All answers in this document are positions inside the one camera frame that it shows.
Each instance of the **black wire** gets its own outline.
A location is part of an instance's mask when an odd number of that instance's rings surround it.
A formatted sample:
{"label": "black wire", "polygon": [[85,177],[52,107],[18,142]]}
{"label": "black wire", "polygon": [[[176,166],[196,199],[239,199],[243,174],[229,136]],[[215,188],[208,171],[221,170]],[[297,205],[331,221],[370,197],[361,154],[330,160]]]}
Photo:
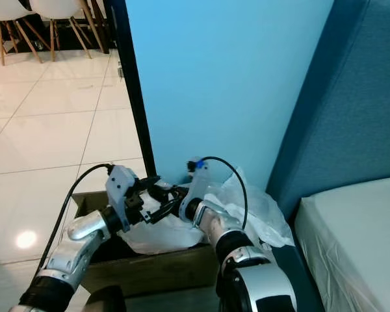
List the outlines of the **black wire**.
{"label": "black wire", "polygon": [[51,249],[53,240],[55,239],[55,236],[57,234],[58,228],[60,226],[60,222],[62,221],[62,217],[64,216],[64,213],[65,213],[65,210],[66,210],[66,206],[68,205],[68,202],[70,201],[70,198],[72,196],[73,191],[75,190],[75,188],[77,187],[79,182],[81,182],[81,180],[84,179],[84,177],[86,175],[88,175],[91,171],[94,171],[95,169],[98,169],[98,168],[101,168],[101,167],[107,168],[107,170],[110,173],[112,168],[114,167],[114,165],[113,164],[98,164],[98,165],[96,165],[94,167],[91,167],[86,172],[81,174],[81,176],[71,186],[70,190],[68,191],[68,193],[67,193],[67,195],[65,197],[64,203],[62,204],[62,207],[60,209],[60,212],[59,212],[59,215],[58,215],[58,219],[57,219],[57,223],[55,223],[55,226],[53,227],[51,236],[50,236],[50,238],[49,238],[49,240],[48,240],[48,242],[46,244],[45,250],[44,250],[44,252],[43,252],[43,254],[42,254],[41,258],[40,258],[39,265],[38,265],[38,268],[36,269],[34,277],[37,275],[37,273],[39,272],[39,270],[42,268],[42,266],[45,263],[46,257],[47,257],[47,255],[49,253],[49,250]]}
{"label": "black wire", "polygon": [[234,172],[234,174],[239,179],[240,184],[241,184],[241,188],[242,188],[242,194],[244,196],[244,220],[242,221],[242,229],[246,228],[247,215],[248,215],[247,192],[246,192],[246,187],[244,186],[244,183],[242,182],[241,176],[236,171],[236,169],[234,169],[234,167],[232,167],[232,165],[230,165],[227,161],[223,160],[222,158],[215,157],[215,156],[207,156],[207,157],[202,158],[201,161],[207,161],[208,159],[212,159],[214,161],[220,161],[221,163],[224,163],[225,165],[227,165],[228,168],[230,168]]}

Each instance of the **white plastic bag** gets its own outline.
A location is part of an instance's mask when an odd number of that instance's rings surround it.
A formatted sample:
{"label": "white plastic bag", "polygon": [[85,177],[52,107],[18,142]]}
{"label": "white plastic bag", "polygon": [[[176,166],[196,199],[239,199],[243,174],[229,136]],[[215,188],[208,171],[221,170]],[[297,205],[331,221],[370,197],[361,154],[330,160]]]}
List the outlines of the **white plastic bag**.
{"label": "white plastic bag", "polygon": [[[250,240],[255,242],[255,232],[258,237],[273,247],[284,245],[294,246],[292,231],[287,225],[283,213],[273,198],[257,187],[247,185],[241,169],[237,172],[244,181],[247,190],[248,216],[246,232]],[[244,218],[244,197],[237,176],[233,174],[221,187],[210,186],[205,199],[219,204],[233,217],[241,222]]]}
{"label": "white plastic bag", "polygon": [[[238,170],[244,183],[245,178]],[[277,203],[266,193],[256,187],[246,184],[248,198],[248,217],[246,233],[255,246],[269,249],[260,240],[274,247],[283,245],[294,246],[292,232],[287,225]],[[160,203],[148,193],[141,195],[144,208],[155,212]],[[244,198],[237,176],[233,174],[223,185],[208,186],[205,199],[223,207],[227,212],[238,218],[244,218]],[[127,233],[119,232],[121,238],[139,254],[161,254],[176,250],[184,250],[203,240],[203,232],[170,214],[156,224],[140,222],[131,226]]]}
{"label": "white plastic bag", "polygon": [[[143,192],[140,197],[144,201],[144,208],[148,211],[155,212],[159,209],[160,203],[153,199],[147,191]],[[147,255],[187,249],[203,239],[202,231],[172,214],[156,224],[140,222],[131,226],[131,230],[127,233],[120,231],[118,235],[135,252]]]}

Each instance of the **blue wall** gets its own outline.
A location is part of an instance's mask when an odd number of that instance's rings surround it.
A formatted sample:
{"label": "blue wall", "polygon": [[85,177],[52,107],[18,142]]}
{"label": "blue wall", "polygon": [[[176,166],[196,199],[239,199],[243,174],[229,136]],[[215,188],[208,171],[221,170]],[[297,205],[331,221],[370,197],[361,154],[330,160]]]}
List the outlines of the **blue wall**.
{"label": "blue wall", "polygon": [[215,155],[264,188],[331,6],[127,0],[158,174],[178,183]]}

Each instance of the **white chair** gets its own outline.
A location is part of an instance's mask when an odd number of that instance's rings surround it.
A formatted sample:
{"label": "white chair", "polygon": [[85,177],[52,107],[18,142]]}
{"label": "white chair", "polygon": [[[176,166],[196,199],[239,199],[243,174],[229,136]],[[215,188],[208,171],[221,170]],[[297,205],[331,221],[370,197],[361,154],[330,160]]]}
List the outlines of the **white chair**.
{"label": "white chair", "polygon": [[9,21],[13,21],[14,25],[16,26],[16,29],[18,30],[19,34],[26,40],[28,46],[30,47],[33,55],[38,59],[39,62],[42,63],[41,58],[39,57],[38,53],[34,49],[31,41],[26,35],[26,32],[23,30],[22,26],[20,25],[20,22],[18,19],[22,19],[25,24],[28,26],[28,28],[31,29],[31,31],[37,35],[40,41],[48,48],[49,45],[45,42],[45,40],[38,34],[36,29],[32,27],[32,25],[24,18],[25,16],[28,16],[29,14],[34,14],[34,12],[26,10],[23,5],[20,4],[18,0],[0,0],[0,52],[1,52],[1,64],[5,65],[5,47],[3,45],[3,37],[2,37],[2,31],[1,26],[4,24],[7,28],[7,31],[9,32],[10,39],[12,40],[14,49],[16,52],[18,52],[16,41],[14,40],[11,27],[9,25]]}
{"label": "white chair", "polygon": [[72,30],[74,31],[75,35],[78,38],[79,43],[82,45],[85,53],[88,55],[88,57],[91,59],[91,55],[89,51],[87,50],[83,39],[81,38],[80,34],[78,33],[78,30],[81,32],[81,34],[84,36],[86,41],[91,45],[91,41],[88,39],[84,31],[81,29],[81,27],[78,25],[77,21],[73,17],[73,15],[80,9],[84,10],[85,16],[91,26],[92,32],[94,33],[94,36],[96,37],[96,40],[98,42],[98,45],[100,46],[101,50],[102,44],[101,40],[99,39],[96,27],[94,25],[94,21],[92,19],[91,12],[88,9],[88,5],[86,4],[85,0],[30,0],[31,8],[36,13],[49,18],[51,20],[50,23],[50,32],[51,32],[51,55],[52,55],[52,61],[55,61],[55,46],[54,46],[54,35],[56,35],[57,39],[57,45],[59,49],[59,38],[57,33],[57,23],[55,20],[69,20]]}

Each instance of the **white bed sheet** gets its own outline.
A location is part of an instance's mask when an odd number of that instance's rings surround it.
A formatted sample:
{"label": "white bed sheet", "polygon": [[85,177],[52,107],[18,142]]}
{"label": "white bed sheet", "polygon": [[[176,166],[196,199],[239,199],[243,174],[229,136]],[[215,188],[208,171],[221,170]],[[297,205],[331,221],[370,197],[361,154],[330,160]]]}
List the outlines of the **white bed sheet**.
{"label": "white bed sheet", "polygon": [[390,178],[303,198],[295,230],[327,312],[390,312]]}

